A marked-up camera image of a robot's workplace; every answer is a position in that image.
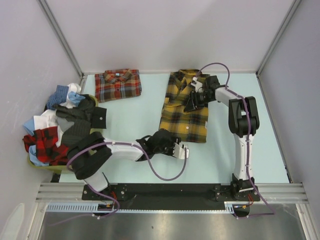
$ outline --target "cable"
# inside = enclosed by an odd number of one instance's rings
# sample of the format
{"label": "cable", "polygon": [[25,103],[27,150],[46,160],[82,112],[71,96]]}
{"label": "cable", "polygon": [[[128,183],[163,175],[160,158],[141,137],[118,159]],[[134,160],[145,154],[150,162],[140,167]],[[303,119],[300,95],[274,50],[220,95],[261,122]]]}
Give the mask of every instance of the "cable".
{"label": "cable", "polygon": [[138,146],[138,145],[136,145],[136,144],[128,143],[128,142],[111,142],[111,141],[109,141],[109,142],[97,143],[97,144],[95,144],[95,145],[89,146],[89,147],[87,147],[86,149],[78,152],[76,155],[74,155],[74,156],[68,161],[68,163],[66,164],[66,168],[67,168],[68,170],[70,170],[70,171],[73,172],[73,170],[70,168],[70,165],[71,165],[71,163],[72,163],[77,157],[79,157],[80,155],[88,152],[88,151],[91,150],[91,149],[94,149],[94,148],[97,148],[97,147],[100,147],[100,146],[104,146],[104,145],[132,146],[132,147],[135,147],[135,148],[139,149],[139,150],[142,151],[143,154],[145,155],[145,157],[146,157],[146,159],[147,159],[147,161],[148,161],[148,163],[149,163],[149,166],[150,166],[152,172],[154,173],[154,175],[155,175],[157,178],[159,178],[159,179],[161,179],[161,180],[163,180],[163,181],[173,181],[173,180],[179,178],[179,177],[182,175],[182,173],[185,171],[185,168],[186,168],[186,165],[187,165],[187,149],[184,148],[184,163],[183,163],[183,167],[182,167],[182,169],[181,169],[181,172],[180,172],[177,176],[175,176],[175,177],[173,177],[173,178],[163,178],[162,176],[160,176],[160,175],[156,172],[156,170],[154,169],[154,167],[153,167],[152,164],[151,164],[151,161],[150,161],[150,158],[149,158],[148,154],[146,153],[146,151],[145,151],[142,147],[140,147],[140,146]]}
{"label": "cable", "polygon": [[252,182],[251,180],[251,176],[250,176],[250,173],[249,173],[249,163],[250,163],[250,133],[251,133],[251,122],[250,122],[250,114],[249,114],[249,111],[248,111],[248,106],[247,106],[247,103],[246,103],[246,100],[243,96],[237,94],[236,92],[230,90],[228,88],[228,83],[229,83],[229,80],[230,80],[230,70],[229,68],[227,67],[227,65],[221,63],[221,62],[213,62],[213,63],[209,63],[207,65],[205,65],[203,68],[201,68],[197,73],[196,73],[196,77],[199,76],[201,74],[201,71],[208,67],[208,66],[211,66],[211,65],[221,65],[221,66],[224,66],[228,72],[228,77],[227,77],[227,80],[225,82],[225,90],[227,90],[229,93],[235,95],[237,98],[241,98],[242,99],[242,102],[243,102],[243,106],[244,106],[244,111],[245,111],[245,115],[246,115],[246,119],[248,121],[248,133],[246,135],[246,164],[245,164],[245,169],[246,169],[246,175],[248,176],[249,178],[249,182],[250,184],[252,185],[254,191],[256,191],[256,193],[259,195],[259,197],[261,198],[261,200],[265,203],[265,205],[272,211],[272,212],[266,212],[266,213],[257,213],[257,214],[252,214],[252,215],[249,215],[249,216],[244,216],[244,217],[238,217],[235,213],[233,214],[236,219],[244,219],[244,218],[254,218],[254,217],[259,217],[259,216],[270,216],[270,215],[275,215],[276,214],[276,211],[275,209],[265,200],[265,198],[260,194],[260,192],[258,191],[257,187],[255,186],[255,184]]}

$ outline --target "red plaid shirt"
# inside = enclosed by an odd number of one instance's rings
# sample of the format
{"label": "red plaid shirt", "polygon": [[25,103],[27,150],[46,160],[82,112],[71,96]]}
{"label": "red plaid shirt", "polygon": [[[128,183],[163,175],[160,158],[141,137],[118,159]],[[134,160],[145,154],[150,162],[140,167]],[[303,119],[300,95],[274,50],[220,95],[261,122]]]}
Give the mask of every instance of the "red plaid shirt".
{"label": "red plaid shirt", "polygon": [[107,70],[95,76],[95,97],[99,103],[141,95],[137,69]]}
{"label": "red plaid shirt", "polygon": [[29,147],[35,145],[36,158],[49,165],[66,165],[68,162],[67,151],[68,147],[61,144],[56,146],[58,141],[58,127],[52,126],[45,129],[33,131],[34,136],[25,135],[23,137],[24,148],[29,152]]}

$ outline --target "reflective metal surface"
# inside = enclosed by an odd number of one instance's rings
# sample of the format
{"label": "reflective metal surface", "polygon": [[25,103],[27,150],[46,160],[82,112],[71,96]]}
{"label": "reflective metal surface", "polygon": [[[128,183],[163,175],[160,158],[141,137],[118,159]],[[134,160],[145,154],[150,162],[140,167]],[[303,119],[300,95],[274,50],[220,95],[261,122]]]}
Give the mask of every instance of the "reflective metal surface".
{"label": "reflective metal surface", "polygon": [[[277,214],[236,220],[230,214],[119,213],[49,226],[77,213],[47,212],[40,240],[305,240],[297,208],[274,205]],[[254,205],[251,213],[267,211]]]}

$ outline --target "wall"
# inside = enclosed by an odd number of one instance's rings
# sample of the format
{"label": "wall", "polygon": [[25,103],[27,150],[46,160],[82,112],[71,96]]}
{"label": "wall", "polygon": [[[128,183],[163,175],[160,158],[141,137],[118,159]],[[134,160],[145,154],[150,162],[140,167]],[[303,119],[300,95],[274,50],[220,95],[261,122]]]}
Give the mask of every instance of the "wall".
{"label": "wall", "polygon": [[320,223],[320,4],[304,0],[261,74],[289,171]]}
{"label": "wall", "polygon": [[22,124],[40,114],[57,84],[79,82],[36,0],[0,1],[0,233],[19,203],[29,227],[39,184],[47,171],[27,165]]}
{"label": "wall", "polygon": [[219,61],[254,73],[292,2],[48,0],[84,72],[170,72]]}

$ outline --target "pile of clothes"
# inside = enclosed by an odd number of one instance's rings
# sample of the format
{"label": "pile of clothes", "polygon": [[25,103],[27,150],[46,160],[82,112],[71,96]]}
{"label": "pile of clothes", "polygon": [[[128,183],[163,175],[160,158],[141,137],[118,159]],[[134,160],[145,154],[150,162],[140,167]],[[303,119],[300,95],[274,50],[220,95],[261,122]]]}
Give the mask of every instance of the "pile of clothes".
{"label": "pile of clothes", "polygon": [[88,136],[91,128],[106,128],[107,109],[80,92],[77,83],[58,85],[44,112],[23,124],[28,135],[22,140],[35,166],[66,165],[70,146]]}

